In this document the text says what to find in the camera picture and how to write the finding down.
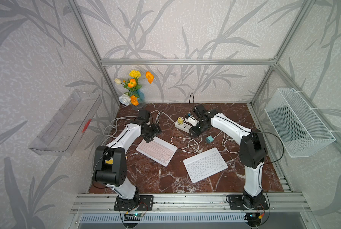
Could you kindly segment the teal charger plug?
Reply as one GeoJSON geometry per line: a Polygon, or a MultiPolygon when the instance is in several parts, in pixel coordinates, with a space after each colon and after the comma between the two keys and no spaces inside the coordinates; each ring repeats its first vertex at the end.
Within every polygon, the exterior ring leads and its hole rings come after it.
{"type": "Polygon", "coordinates": [[[214,141],[214,138],[210,135],[210,136],[207,136],[206,138],[205,138],[205,142],[207,143],[207,144],[210,144],[210,143],[212,143],[214,141]]]}

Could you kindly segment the pink wireless keyboard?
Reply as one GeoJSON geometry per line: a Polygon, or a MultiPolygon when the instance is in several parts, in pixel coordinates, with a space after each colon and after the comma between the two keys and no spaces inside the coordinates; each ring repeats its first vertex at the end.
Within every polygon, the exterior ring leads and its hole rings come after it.
{"type": "Polygon", "coordinates": [[[142,140],[136,150],[157,163],[160,163],[162,166],[167,167],[177,151],[177,147],[158,137],[154,137],[153,141],[149,143],[142,140]]]}

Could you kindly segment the white wireless keyboard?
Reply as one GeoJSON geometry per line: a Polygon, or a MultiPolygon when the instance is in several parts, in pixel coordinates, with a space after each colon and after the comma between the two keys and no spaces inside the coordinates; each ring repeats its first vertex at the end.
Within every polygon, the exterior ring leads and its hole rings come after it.
{"type": "Polygon", "coordinates": [[[228,168],[217,148],[189,157],[183,160],[183,164],[192,183],[197,183],[228,168]]]}

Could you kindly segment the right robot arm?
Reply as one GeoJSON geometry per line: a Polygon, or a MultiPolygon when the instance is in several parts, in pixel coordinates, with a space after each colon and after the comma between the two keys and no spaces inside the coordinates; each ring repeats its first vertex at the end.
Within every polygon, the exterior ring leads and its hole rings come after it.
{"type": "Polygon", "coordinates": [[[196,137],[211,127],[219,129],[231,137],[240,146],[239,158],[245,166],[245,185],[243,194],[256,198],[262,193],[262,167],[267,155],[263,134],[258,129],[253,131],[232,121],[223,113],[203,105],[196,105],[192,113],[185,115],[185,121],[191,124],[189,133],[196,137]]]}

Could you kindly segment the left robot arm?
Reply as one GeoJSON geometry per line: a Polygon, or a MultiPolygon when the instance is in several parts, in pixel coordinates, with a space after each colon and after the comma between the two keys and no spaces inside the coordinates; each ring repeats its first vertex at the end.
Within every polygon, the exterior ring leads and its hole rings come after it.
{"type": "Polygon", "coordinates": [[[140,110],[112,142],[97,147],[95,151],[92,181],[112,188],[123,200],[137,201],[139,194],[137,187],[127,178],[127,151],[139,137],[149,143],[161,132],[160,126],[151,124],[149,119],[150,111],[140,110]]]}

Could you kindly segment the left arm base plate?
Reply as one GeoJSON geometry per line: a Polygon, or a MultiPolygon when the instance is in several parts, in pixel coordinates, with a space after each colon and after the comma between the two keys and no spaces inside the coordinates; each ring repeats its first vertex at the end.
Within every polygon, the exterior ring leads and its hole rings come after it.
{"type": "Polygon", "coordinates": [[[133,199],[123,199],[117,196],[114,205],[114,211],[151,211],[153,209],[153,203],[153,195],[139,195],[135,196],[133,199]]]}

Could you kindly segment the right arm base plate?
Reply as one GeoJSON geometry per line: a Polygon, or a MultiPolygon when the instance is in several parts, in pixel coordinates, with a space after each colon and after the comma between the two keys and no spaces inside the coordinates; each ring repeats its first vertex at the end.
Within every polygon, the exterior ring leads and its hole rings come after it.
{"type": "Polygon", "coordinates": [[[226,201],[231,210],[269,210],[269,203],[263,192],[255,197],[248,193],[230,194],[226,196],[226,201]]]}

